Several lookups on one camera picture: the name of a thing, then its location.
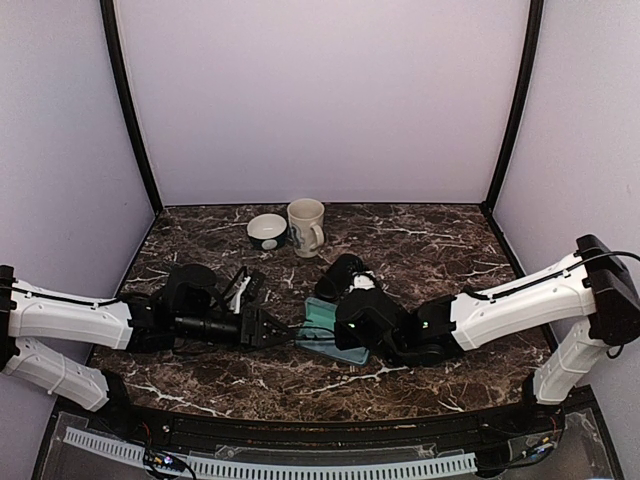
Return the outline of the blue grey glasses case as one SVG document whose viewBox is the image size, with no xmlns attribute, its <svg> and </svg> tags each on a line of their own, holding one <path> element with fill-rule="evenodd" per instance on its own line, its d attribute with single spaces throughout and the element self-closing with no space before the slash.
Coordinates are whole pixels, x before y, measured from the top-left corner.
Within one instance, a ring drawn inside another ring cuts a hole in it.
<svg viewBox="0 0 640 480">
<path fill-rule="evenodd" d="M 335 343 L 334 326 L 337 306 L 315 297 L 305 300 L 305 321 L 298 330 L 294 345 L 339 363 L 365 366 L 370 352 L 364 347 L 340 350 Z"/>
</svg>

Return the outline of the brown tinted sunglasses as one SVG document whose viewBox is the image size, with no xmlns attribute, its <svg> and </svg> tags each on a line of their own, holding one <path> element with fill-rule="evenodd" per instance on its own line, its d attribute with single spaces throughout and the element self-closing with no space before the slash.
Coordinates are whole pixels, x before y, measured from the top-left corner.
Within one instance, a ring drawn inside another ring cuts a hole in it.
<svg viewBox="0 0 640 480">
<path fill-rule="evenodd" d="M 319 326 L 296 326 L 290 327 L 289 332 L 293 335 L 293 344 L 296 347 L 308 345 L 334 345 L 335 333 L 332 329 Z"/>
</svg>

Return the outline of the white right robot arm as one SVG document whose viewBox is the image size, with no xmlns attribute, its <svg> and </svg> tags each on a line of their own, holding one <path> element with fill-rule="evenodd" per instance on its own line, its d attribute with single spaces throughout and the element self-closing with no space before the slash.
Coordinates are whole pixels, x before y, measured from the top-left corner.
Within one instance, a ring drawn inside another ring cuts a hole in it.
<svg viewBox="0 0 640 480">
<path fill-rule="evenodd" d="M 523 402 L 510 413 L 521 434 L 534 432 L 613 347 L 639 337 L 639 293 L 626 259 L 594 235 L 575 252 L 534 274 L 498 287 L 463 289 L 409 311 L 379 286 L 363 261 L 341 256 L 324 274 L 338 305 L 339 349 L 362 346 L 394 366 L 433 367 L 502 337 L 574 319 L 551 357 L 527 379 Z"/>
</svg>

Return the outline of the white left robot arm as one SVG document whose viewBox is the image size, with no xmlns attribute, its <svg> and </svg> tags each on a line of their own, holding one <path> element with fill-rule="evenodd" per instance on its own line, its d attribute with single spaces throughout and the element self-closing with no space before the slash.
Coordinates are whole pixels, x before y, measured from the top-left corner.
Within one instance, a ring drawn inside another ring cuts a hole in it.
<svg viewBox="0 0 640 480">
<path fill-rule="evenodd" d="M 187 264 L 170 271 L 151 294 L 113 299 L 66 295 L 18 280 L 13 267 L 1 268 L 1 372 L 26 380 L 101 412 L 120 436 L 141 427 L 121 377 L 81 365 L 43 344 L 51 338 L 90 343 L 131 353 L 171 350 L 178 339 L 261 350 L 292 340 L 284 325 L 257 300 L 264 275 L 241 268 L 224 289 L 213 270 Z"/>
</svg>

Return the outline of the black glasses case beige lining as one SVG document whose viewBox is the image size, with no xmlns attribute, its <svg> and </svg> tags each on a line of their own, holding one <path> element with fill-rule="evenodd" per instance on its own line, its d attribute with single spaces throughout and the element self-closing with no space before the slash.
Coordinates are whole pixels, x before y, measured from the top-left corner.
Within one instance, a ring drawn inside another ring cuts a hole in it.
<svg viewBox="0 0 640 480">
<path fill-rule="evenodd" d="M 364 269 L 364 263 L 360 257 L 345 253 L 340 255 L 324 271 L 314 287 L 316 298 L 326 302 L 338 300 L 349 287 L 352 276 Z"/>
</svg>

